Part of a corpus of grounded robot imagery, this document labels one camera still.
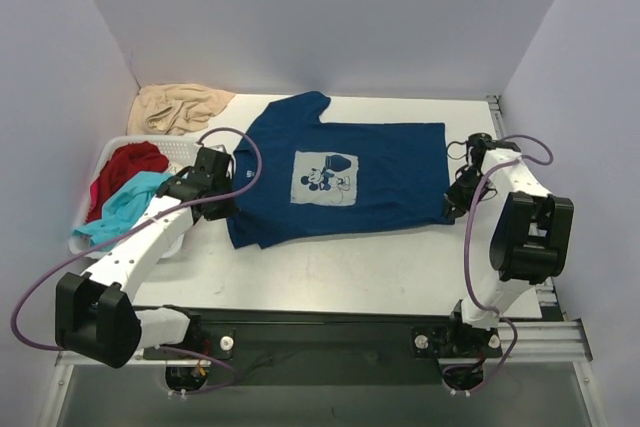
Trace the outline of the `navy blue mickey t-shirt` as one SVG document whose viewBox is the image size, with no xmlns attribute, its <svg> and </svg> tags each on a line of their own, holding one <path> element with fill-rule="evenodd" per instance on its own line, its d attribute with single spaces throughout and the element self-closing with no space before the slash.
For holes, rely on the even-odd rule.
<svg viewBox="0 0 640 427">
<path fill-rule="evenodd" d="M 235 148 L 234 248 L 449 224 L 442 123 L 324 123 L 331 100 L 307 92 L 270 103 Z"/>
</svg>

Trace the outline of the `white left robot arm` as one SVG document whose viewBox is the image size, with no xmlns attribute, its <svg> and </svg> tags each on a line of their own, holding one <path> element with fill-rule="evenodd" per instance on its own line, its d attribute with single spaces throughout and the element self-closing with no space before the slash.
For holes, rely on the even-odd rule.
<svg viewBox="0 0 640 427">
<path fill-rule="evenodd" d="M 182 359 L 204 346 L 201 316 L 164 305 L 138 310 L 136 294 L 158 261 L 198 220 L 229 214 L 228 194 L 181 201 L 168 194 L 152 198 L 134 227 L 116 246 L 80 274 L 66 273 L 56 285 L 55 341 L 113 368 L 141 349 L 167 346 Z"/>
</svg>

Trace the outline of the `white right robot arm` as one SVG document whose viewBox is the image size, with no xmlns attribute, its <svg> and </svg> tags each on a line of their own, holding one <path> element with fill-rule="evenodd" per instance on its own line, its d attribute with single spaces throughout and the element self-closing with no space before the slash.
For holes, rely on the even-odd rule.
<svg viewBox="0 0 640 427">
<path fill-rule="evenodd" d="M 465 355 L 479 342 L 477 329 L 497 327 L 501 317 L 534 286 L 557 277 L 565 267 L 574 204 L 545 188 L 527 161 L 553 161 L 524 154 L 511 139 L 474 134 L 465 142 L 466 164 L 444 194 L 443 215 L 449 221 L 467 218 L 463 244 L 463 276 L 467 290 L 460 302 L 461 320 L 443 330 L 448 351 Z M 473 285 L 470 241 L 480 201 L 490 191 L 502 202 L 489 243 L 491 271 Z"/>
</svg>

